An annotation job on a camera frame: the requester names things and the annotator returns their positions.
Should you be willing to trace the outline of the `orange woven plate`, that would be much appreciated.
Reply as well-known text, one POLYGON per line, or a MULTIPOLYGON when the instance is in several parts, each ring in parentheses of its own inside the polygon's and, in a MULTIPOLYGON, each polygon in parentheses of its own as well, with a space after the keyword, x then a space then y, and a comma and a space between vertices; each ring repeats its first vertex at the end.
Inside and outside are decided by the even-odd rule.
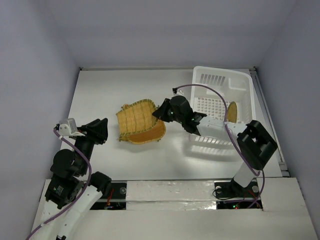
POLYGON ((120 139, 125 142, 129 142, 135 145, 147 144, 150 142, 160 141, 166 134, 165 123, 161 120, 150 130, 136 133, 128 136, 123 136, 120 139))

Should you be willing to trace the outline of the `yellow woven fan plate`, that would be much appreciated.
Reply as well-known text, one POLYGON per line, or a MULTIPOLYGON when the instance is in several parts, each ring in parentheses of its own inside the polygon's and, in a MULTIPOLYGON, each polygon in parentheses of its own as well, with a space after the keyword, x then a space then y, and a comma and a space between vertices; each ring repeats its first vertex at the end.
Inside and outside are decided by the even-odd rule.
POLYGON ((151 99, 142 99, 132 104, 125 104, 116 113, 119 136, 125 137, 151 130, 158 122, 153 116, 157 110, 151 99))

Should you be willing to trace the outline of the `round yellow green-rimmed plate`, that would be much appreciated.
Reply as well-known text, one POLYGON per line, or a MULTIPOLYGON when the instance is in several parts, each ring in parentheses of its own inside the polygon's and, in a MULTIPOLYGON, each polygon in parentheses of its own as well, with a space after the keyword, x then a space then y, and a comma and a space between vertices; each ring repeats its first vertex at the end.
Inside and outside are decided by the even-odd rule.
POLYGON ((232 101, 227 107, 227 121, 231 123, 236 123, 238 118, 238 107, 237 103, 232 101))

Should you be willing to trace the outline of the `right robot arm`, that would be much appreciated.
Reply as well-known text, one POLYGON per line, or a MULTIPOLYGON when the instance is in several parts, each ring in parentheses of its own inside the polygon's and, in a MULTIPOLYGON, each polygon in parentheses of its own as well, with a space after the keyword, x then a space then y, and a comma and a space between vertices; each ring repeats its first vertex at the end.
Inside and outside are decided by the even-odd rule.
POLYGON ((229 140, 243 160, 230 183, 230 190, 235 196, 242 196, 248 191, 251 181, 263 172, 278 149, 276 141, 259 121, 252 120, 245 124, 215 119, 193 111, 190 103, 181 95, 166 98, 152 115, 166 123, 177 122, 193 135, 229 140))

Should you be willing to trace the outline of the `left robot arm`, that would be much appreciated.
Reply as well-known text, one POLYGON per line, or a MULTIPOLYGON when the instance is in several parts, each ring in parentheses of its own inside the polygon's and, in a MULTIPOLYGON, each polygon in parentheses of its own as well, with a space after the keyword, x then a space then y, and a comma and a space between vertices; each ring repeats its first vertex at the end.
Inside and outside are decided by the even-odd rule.
POLYGON ((28 240, 71 240, 91 207, 111 191, 111 178, 92 172, 90 164, 94 146, 108 139, 108 119, 98 118, 82 126, 77 126, 74 118, 63 119, 53 133, 70 148, 53 157, 40 224, 28 240))

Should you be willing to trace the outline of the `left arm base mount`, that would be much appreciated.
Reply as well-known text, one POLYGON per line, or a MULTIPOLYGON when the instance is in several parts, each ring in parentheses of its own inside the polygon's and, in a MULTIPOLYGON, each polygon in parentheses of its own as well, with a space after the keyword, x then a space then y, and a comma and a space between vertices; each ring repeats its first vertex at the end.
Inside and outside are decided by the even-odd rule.
POLYGON ((108 193, 104 194, 97 200, 90 210, 126 210, 127 201, 127 182, 116 181, 111 183, 111 188, 108 193))

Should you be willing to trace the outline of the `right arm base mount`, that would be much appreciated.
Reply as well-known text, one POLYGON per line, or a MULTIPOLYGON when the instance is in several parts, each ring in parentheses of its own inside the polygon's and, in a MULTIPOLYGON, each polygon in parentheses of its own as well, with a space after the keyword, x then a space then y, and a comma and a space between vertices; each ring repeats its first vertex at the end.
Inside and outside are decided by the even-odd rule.
POLYGON ((260 193, 258 183, 253 180, 247 187, 242 187, 234 180, 215 181, 212 195, 218 200, 256 198, 260 193))

